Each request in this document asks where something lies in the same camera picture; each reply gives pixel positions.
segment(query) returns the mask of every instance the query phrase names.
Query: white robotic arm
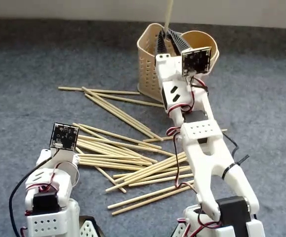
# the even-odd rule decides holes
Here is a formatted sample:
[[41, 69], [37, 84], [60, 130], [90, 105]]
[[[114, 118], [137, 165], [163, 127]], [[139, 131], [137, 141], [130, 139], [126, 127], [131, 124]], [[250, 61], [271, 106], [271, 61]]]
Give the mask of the white robotic arm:
[[[55, 123], [50, 148], [41, 151], [37, 166], [25, 182], [28, 237], [103, 237], [92, 217], [84, 217], [80, 228], [80, 208], [70, 198], [79, 180], [79, 157], [74, 152], [78, 130]], [[10, 197], [10, 217], [14, 232], [20, 237], [11, 211], [14, 193]]]
[[[259, 210], [257, 197], [243, 170], [238, 163], [234, 162], [232, 154], [223, 140], [223, 133], [213, 117], [207, 91], [204, 83], [199, 79], [203, 73], [198, 74], [196, 70], [192, 70], [193, 66], [197, 66], [196, 64], [203, 63], [201, 62], [203, 53], [209, 51], [210, 47], [188, 48], [182, 51], [182, 56], [171, 57], [169, 54], [156, 56], [155, 70], [165, 111], [173, 120], [176, 131], [180, 133], [177, 140], [182, 143], [195, 179], [194, 188], [197, 192], [199, 205], [185, 210], [190, 231], [201, 227], [197, 216], [205, 216], [202, 219], [206, 219], [207, 222], [220, 222], [226, 215], [229, 215], [229, 213], [221, 213], [225, 201], [218, 203], [212, 194], [210, 189], [212, 175], [218, 175], [224, 179], [237, 194], [238, 197], [232, 200], [228, 199], [228, 202], [236, 205], [236, 203], [244, 201], [243, 208], [250, 216]], [[204, 213], [194, 212], [195, 210], [200, 211], [200, 209]], [[207, 228], [198, 236], [235, 237], [242, 236], [240, 231], [244, 231], [247, 237], [264, 237], [260, 221], [250, 220], [250, 218], [245, 221], [246, 230], [239, 230], [237, 226], [229, 227], [228, 225], [221, 228]]]

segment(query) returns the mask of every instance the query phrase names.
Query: circuit board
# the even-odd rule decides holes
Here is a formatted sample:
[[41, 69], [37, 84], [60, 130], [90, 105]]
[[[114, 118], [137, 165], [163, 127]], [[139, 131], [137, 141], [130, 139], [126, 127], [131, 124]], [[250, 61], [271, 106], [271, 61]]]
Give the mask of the circuit board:
[[211, 47], [191, 49], [182, 53], [182, 76], [207, 73], [210, 69]]
[[54, 123], [49, 147], [75, 151], [79, 128], [62, 123]]

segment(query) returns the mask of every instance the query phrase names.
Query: beige plastic basket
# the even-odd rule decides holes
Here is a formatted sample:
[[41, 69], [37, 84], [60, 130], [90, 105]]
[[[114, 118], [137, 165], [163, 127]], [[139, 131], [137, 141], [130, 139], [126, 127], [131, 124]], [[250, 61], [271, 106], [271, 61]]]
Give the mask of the beige plastic basket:
[[[155, 72], [155, 45], [158, 33], [162, 29], [162, 25], [157, 23], [150, 24], [141, 37], [137, 41], [138, 49], [138, 64], [139, 64], [139, 81], [138, 90], [144, 95], [147, 95], [155, 100], [162, 102], [160, 88]], [[200, 48], [211, 46], [211, 67], [210, 72], [218, 59], [219, 51], [215, 40], [207, 33], [201, 31], [188, 31], [182, 34], [182, 37], [188, 42], [192, 48]], [[175, 56], [174, 50], [170, 41], [165, 42], [168, 52]], [[206, 79], [208, 72], [201, 79]]]

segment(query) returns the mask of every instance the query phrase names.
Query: white wall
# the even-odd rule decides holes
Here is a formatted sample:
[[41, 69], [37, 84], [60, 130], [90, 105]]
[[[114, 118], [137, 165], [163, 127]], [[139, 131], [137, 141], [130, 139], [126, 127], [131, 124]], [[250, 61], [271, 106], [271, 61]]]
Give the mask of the white wall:
[[[164, 21], [167, 0], [0, 0], [0, 17]], [[175, 0], [172, 22], [286, 28], [286, 0]]]

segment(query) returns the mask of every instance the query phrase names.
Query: gray carpet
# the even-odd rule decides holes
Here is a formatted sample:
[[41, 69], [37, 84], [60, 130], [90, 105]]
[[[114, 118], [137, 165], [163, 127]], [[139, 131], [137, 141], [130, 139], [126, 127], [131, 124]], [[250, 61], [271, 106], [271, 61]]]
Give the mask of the gray carpet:
[[[0, 20], [0, 236], [12, 237], [8, 197], [47, 148], [54, 121], [82, 122], [136, 139], [144, 135], [59, 85], [135, 90], [136, 41], [148, 23]], [[220, 48], [208, 86], [214, 115], [237, 141], [237, 158], [260, 201], [258, 218], [266, 236], [286, 237], [286, 30], [173, 24], [174, 30], [203, 30]], [[171, 122], [160, 108], [113, 102], [164, 135]], [[163, 147], [173, 151], [172, 143]], [[162, 156], [148, 154], [157, 159]], [[168, 237], [183, 209], [195, 204], [187, 191], [142, 208], [111, 216], [108, 204], [159, 190], [172, 181], [109, 194], [110, 182], [81, 167], [72, 197], [82, 215], [95, 216], [108, 237]], [[110, 174], [121, 173], [107, 170]], [[231, 195], [213, 178], [216, 198]], [[14, 200], [18, 227], [25, 225], [24, 188]]]

